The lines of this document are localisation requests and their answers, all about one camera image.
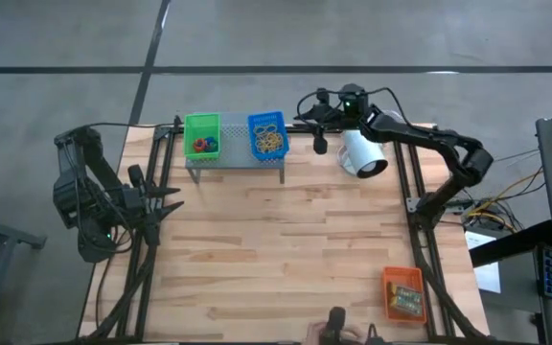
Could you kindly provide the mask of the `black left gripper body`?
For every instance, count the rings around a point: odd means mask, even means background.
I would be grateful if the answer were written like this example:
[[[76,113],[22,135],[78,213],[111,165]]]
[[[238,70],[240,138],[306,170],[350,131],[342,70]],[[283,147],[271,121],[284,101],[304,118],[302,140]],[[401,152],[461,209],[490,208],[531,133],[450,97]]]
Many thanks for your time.
[[[153,185],[132,187],[124,184],[122,187],[123,220],[126,230],[140,230],[145,233],[155,233],[157,230],[156,215],[151,201],[157,198],[157,187]]]

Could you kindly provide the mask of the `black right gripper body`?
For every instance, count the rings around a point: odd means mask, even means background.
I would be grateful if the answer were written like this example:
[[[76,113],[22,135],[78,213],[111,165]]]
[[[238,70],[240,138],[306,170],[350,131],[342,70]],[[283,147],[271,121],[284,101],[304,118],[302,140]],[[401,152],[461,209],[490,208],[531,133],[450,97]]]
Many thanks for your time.
[[[357,84],[348,83],[340,90],[328,90],[328,93],[337,96],[339,105],[332,106],[327,112],[327,130],[361,129],[367,121],[373,122],[381,114],[381,110],[369,101],[369,96],[375,91],[368,92]]]

